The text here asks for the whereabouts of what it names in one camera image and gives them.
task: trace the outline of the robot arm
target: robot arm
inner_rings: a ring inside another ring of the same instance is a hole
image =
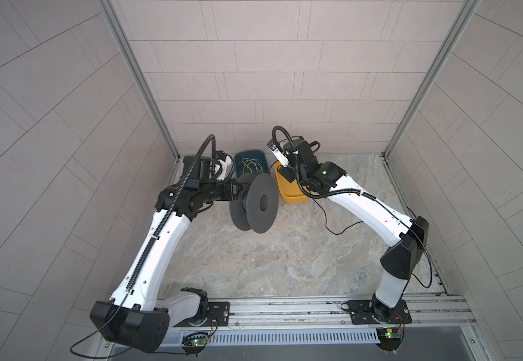
[[[282,131],[288,143],[281,148],[275,140],[276,131]],[[330,198],[364,221],[388,249],[381,258],[382,279],[371,302],[374,318],[387,323],[395,316],[395,307],[402,298],[414,267],[426,249],[428,222],[399,213],[369,194],[348,176],[344,169],[332,162],[318,163],[312,147],[303,137],[293,140],[286,129],[274,127],[268,147],[282,166],[278,172],[289,182],[297,181],[302,193],[310,198]]]

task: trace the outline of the aluminum frame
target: aluminum frame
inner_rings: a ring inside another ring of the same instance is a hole
[[[131,49],[131,46],[129,45],[127,37],[125,36],[125,33],[123,32],[123,29],[121,28],[119,20],[117,19],[117,15],[115,14],[113,4],[111,4],[110,0],[97,0],[97,3],[99,5],[99,9],[101,10],[101,14],[103,14],[103,17],[105,18],[105,21],[107,22],[107,25],[109,26],[109,29],[110,29],[111,33],[113,34],[113,38],[115,39],[115,42],[117,43],[117,46],[119,47],[119,50],[121,51],[121,54],[123,55],[123,58],[125,59],[125,64],[127,64],[129,70],[131,71],[131,75],[133,76],[133,79],[135,80],[135,83],[139,87],[139,91],[141,92],[141,97],[143,98],[143,101],[149,108],[151,116],[153,117],[153,120],[157,124],[159,131],[165,137],[165,141],[166,141],[167,145],[169,146],[169,148],[171,149],[171,152],[173,153],[175,158],[178,159],[180,157],[179,151],[175,147],[175,143],[173,142],[173,139],[171,138],[171,134],[169,134],[169,131],[167,130],[167,127],[165,126],[165,122],[163,121],[161,112],[159,112],[159,108],[157,107],[157,104],[155,103],[155,99],[153,98],[153,95],[151,94],[149,85],[147,84],[147,81],[145,80],[145,77],[143,76],[143,72],[141,71],[139,63],[137,62],[137,59],[135,58],[133,49]]]
[[[438,49],[438,53],[436,54],[434,60],[430,64],[430,68],[428,69],[426,75],[424,75],[424,79],[422,79],[422,82],[418,86],[418,89],[414,97],[412,98],[412,101],[408,105],[408,109],[406,109],[406,112],[404,113],[402,120],[400,120],[400,123],[398,123],[398,127],[396,128],[394,135],[388,142],[388,146],[386,147],[384,152],[382,152],[382,154],[385,157],[388,158],[396,148],[396,144],[398,144],[398,141],[402,137],[402,134],[406,131],[406,127],[410,124],[412,118],[414,118],[416,111],[420,107],[420,104],[422,104],[424,97],[426,97],[428,90],[430,90],[432,83],[434,83],[434,80],[438,76],[440,69],[442,69],[444,63],[446,63],[446,59],[448,58],[448,56],[452,52],[452,49],[454,48],[454,45],[456,45],[456,42],[460,38],[460,34],[462,34],[464,28],[466,27],[466,25],[468,25],[470,18],[472,18],[472,15],[474,14],[474,9],[476,8],[479,2],[480,0],[466,0],[460,8],[460,10],[458,11],[458,14],[454,19],[454,22],[452,23],[450,30],[448,31],[444,41],[440,45],[440,49]]]

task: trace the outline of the yellow bin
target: yellow bin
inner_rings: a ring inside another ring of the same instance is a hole
[[[276,162],[274,169],[275,177],[278,179],[278,188],[280,189],[283,201],[286,203],[297,203],[308,200],[309,198],[300,191],[300,187],[297,185],[297,180],[289,183],[286,178],[278,172],[278,167],[281,165],[280,162]]]

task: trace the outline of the marble floor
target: marble floor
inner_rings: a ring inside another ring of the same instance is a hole
[[[383,158],[377,154],[321,154],[346,170],[369,193],[403,212]],[[340,232],[358,219],[345,208],[317,200],[328,214],[328,226]],[[260,296],[371,295],[375,292],[386,244],[366,224],[342,235],[328,232],[324,214],[313,200],[285,203],[280,199],[272,228],[257,234],[238,230],[229,216],[229,203],[215,202],[199,214],[179,241],[163,278],[161,298],[183,287],[204,289],[210,298]],[[423,258],[414,273],[427,283]],[[430,289],[415,279],[406,293],[443,291],[434,278]]]

